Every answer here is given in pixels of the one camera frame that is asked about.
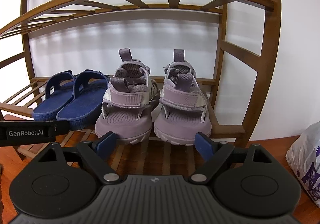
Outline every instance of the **velcro strap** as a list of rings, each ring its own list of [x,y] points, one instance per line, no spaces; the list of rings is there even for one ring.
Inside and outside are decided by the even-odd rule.
[[[183,92],[190,92],[193,75],[190,73],[179,73],[176,78],[174,88]]]
[[[196,105],[198,95],[185,93],[179,90],[163,87],[163,99],[169,103],[184,106],[188,108],[193,108]]]
[[[139,108],[141,106],[143,93],[120,93],[114,90],[110,90],[111,104],[120,107]]]

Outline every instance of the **printed plastic bag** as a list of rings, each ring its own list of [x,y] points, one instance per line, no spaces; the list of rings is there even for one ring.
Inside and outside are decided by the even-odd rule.
[[[299,182],[320,207],[320,122],[312,124],[285,155]]]

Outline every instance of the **wooden shoe rack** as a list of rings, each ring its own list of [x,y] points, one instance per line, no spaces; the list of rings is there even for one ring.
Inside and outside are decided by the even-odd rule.
[[[144,3],[141,0],[126,0],[131,5],[124,6],[112,6],[109,4],[99,3],[92,0],[52,0],[45,4],[42,4],[30,11],[27,11],[27,0],[21,0],[21,16],[0,29],[0,39],[11,37],[14,35],[22,36],[23,52],[12,56],[4,61],[0,62],[0,69],[19,60],[25,59],[28,75],[30,78],[30,84],[9,97],[4,102],[0,103],[0,109],[12,113],[16,113],[22,116],[31,117],[32,108],[29,108],[33,103],[40,104],[42,102],[41,97],[44,96],[44,92],[40,92],[41,87],[45,87],[45,84],[49,77],[35,77],[33,63],[30,53],[29,37],[28,33],[35,30],[40,30],[44,27],[56,23],[63,23],[77,19],[80,17],[90,16],[107,12],[125,11],[125,10],[147,10],[147,9],[175,9],[175,10],[192,10],[198,12],[208,12],[219,15],[219,30],[218,30],[218,44],[214,66],[214,74],[212,79],[197,79],[202,85],[209,85],[211,87],[211,93],[209,98],[209,114],[210,121],[212,123],[211,138],[236,138],[235,145],[239,147],[245,147],[250,139],[250,136],[257,124],[260,113],[262,111],[269,86],[271,83],[273,70],[276,62],[276,55],[278,51],[280,25],[281,25],[281,0],[213,0],[203,6],[197,5],[185,5],[180,3],[180,0],[168,0],[167,4],[163,3]],[[228,3],[241,2],[247,5],[255,6],[265,10],[265,22],[261,55],[257,55],[247,49],[234,45],[225,40],[226,26],[227,26],[227,6]],[[64,7],[77,4],[83,6],[90,6],[92,10],[67,10]],[[50,17],[50,14],[61,14],[61,16]],[[219,88],[220,75],[222,70],[222,62],[224,52],[227,52],[257,72],[254,88],[250,98],[250,102],[247,111],[244,116],[244,120],[241,125],[220,125],[214,115],[213,108],[215,106],[217,92]],[[164,77],[153,77],[158,83],[163,83]],[[14,102],[11,102],[15,97],[20,95],[31,87],[31,90],[18,98]],[[23,106],[18,106],[18,103],[23,102],[29,95],[34,95],[34,98],[26,102]],[[59,136],[57,139],[61,143],[61,146],[67,144],[79,142],[85,139],[95,139],[93,129],[82,130],[82,132],[70,132],[66,136]],[[16,150],[21,157],[27,156],[33,158],[46,144],[37,144],[33,146],[20,146]],[[117,147],[113,157],[110,159],[110,164],[119,170],[121,166],[121,160],[132,154],[134,163],[131,162],[134,167],[135,173],[145,173],[149,153],[155,153],[153,147],[161,146],[162,151],[161,160],[159,163],[159,169],[163,174],[172,173],[170,165],[172,166],[172,151],[177,148],[172,148],[170,144],[163,144],[159,141],[151,140],[142,144],[130,145],[124,147],[122,145]],[[198,162],[198,155],[192,147],[181,147],[178,150],[184,153],[184,162],[186,164],[187,172],[192,171]]]

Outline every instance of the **wooden shelf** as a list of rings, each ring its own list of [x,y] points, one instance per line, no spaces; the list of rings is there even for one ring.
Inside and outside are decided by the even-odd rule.
[[[28,0],[21,0],[21,16],[0,29],[0,39],[21,34],[24,52],[1,61],[0,68],[11,64],[18,59],[24,58],[30,79],[30,85],[8,98],[4,103],[0,103],[0,109],[30,117],[32,109],[29,107],[34,102],[38,105],[42,102],[41,98],[44,95],[44,92],[40,92],[39,89],[41,86],[44,87],[48,77],[35,77],[28,35],[33,31],[41,30],[56,23],[62,23],[76,18],[107,12],[148,9],[175,9],[207,12],[215,14],[215,16],[218,14],[219,16],[215,64],[212,65],[212,79],[198,78],[197,81],[202,85],[211,86],[208,102],[209,116],[212,123],[211,138],[233,137],[236,138],[236,146],[245,147],[261,114],[276,63],[281,27],[281,0],[212,0],[211,2],[201,6],[183,4],[181,3],[181,0],[168,0],[167,3],[144,3],[142,0],[126,1],[130,4],[113,6],[108,3],[100,3],[95,0],[51,0],[28,11]],[[232,2],[241,2],[265,10],[261,55],[254,54],[250,50],[226,41],[227,7],[228,4]],[[92,7],[92,10],[68,10],[67,6],[73,4],[89,6]],[[44,14],[48,14],[48,17],[41,18],[40,16]],[[52,17],[50,14],[61,14],[61,16]],[[236,57],[257,72],[250,102],[241,125],[219,125],[213,112],[219,90],[224,52]],[[158,83],[163,83],[164,77],[154,76],[153,79]],[[31,91],[15,100],[12,104],[9,104],[11,100],[16,98],[29,87],[32,88]],[[32,94],[34,95],[34,98],[25,102],[23,106],[17,106],[18,104],[23,103],[25,98]],[[164,168],[166,168],[168,165],[168,159],[166,159],[164,165]]]

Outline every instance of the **purple sandal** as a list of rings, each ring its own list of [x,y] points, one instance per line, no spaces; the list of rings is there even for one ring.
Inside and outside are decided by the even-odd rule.
[[[122,64],[103,96],[95,132],[100,138],[113,131],[122,143],[136,144],[150,136],[151,111],[159,104],[160,92],[149,67],[132,59],[129,48],[120,49],[119,54]]]
[[[154,131],[173,145],[193,145],[195,135],[211,134],[207,99],[196,82],[193,67],[184,60],[184,50],[174,50],[174,62],[164,69],[166,77],[160,97],[162,109]]]

